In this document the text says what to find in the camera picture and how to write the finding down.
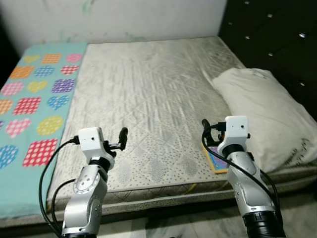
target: mattress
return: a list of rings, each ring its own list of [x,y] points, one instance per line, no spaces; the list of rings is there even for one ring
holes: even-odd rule
[[[211,170],[201,145],[201,120],[230,115],[206,73],[217,77],[231,67],[244,66],[217,37],[88,46],[62,141],[81,128],[100,126],[106,139],[117,142],[121,128],[129,129],[126,149],[108,173],[104,215],[233,197],[226,174]],[[85,165],[78,146],[59,153],[49,204],[56,188],[77,178]],[[306,165],[271,176],[279,191],[289,191],[316,174],[315,165]],[[71,193],[68,185],[57,196],[60,220]],[[21,217],[0,226],[42,221]]]

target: yellow heart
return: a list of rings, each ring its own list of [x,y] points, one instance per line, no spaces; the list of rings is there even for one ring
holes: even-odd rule
[[[41,82],[30,82],[27,86],[27,89],[32,92],[32,93],[36,93],[40,90],[42,90],[43,88],[45,88],[48,85],[47,81],[41,81]]]
[[[59,116],[45,118],[36,128],[39,135],[50,135],[58,131],[64,123],[64,119]]]
[[[32,63],[34,61],[37,61],[39,58],[40,58],[40,56],[25,56],[25,57],[23,57],[23,60],[26,63]]]

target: pillow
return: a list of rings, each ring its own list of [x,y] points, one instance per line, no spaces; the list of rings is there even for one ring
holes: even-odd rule
[[[317,158],[317,123],[269,71],[232,68],[209,81],[232,115],[247,116],[247,148],[261,169],[270,172]]]

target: black headboard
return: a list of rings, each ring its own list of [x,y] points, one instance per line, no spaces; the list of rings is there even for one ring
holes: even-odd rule
[[[317,0],[228,0],[219,36],[317,120]]]

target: white wall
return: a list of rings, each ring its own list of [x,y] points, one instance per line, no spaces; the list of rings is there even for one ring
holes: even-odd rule
[[[36,43],[217,35],[226,0],[0,0],[19,53]]]

